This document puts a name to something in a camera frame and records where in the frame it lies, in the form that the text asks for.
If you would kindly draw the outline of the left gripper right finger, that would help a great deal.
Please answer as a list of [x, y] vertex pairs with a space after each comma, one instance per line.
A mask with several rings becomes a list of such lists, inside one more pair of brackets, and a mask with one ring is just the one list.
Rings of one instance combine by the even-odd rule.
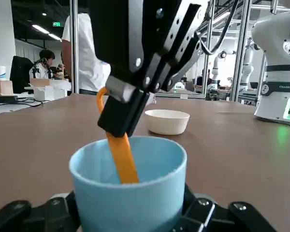
[[185, 185], [182, 214], [176, 232], [276, 232], [268, 220], [251, 204], [231, 202], [221, 207], [205, 197], [196, 197]]

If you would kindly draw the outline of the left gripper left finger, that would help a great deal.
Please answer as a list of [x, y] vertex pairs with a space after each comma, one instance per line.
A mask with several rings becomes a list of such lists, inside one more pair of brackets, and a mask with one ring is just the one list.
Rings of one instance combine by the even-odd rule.
[[39, 206], [12, 201], [0, 209], [0, 232], [78, 232], [75, 194], [57, 194]]

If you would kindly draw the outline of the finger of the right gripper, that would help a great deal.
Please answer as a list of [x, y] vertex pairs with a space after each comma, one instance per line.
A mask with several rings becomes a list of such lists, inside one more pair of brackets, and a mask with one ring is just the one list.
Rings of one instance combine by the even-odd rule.
[[114, 137], [132, 136], [148, 100], [142, 43], [142, 0], [90, 0], [96, 56], [111, 66], [109, 95], [98, 125]]
[[146, 0], [143, 10], [145, 57], [136, 80], [143, 94], [134, 108], [132, 130], [149, 97], [170, 91], [201, 54], [196, 30], [203, 21], [202, 0]]

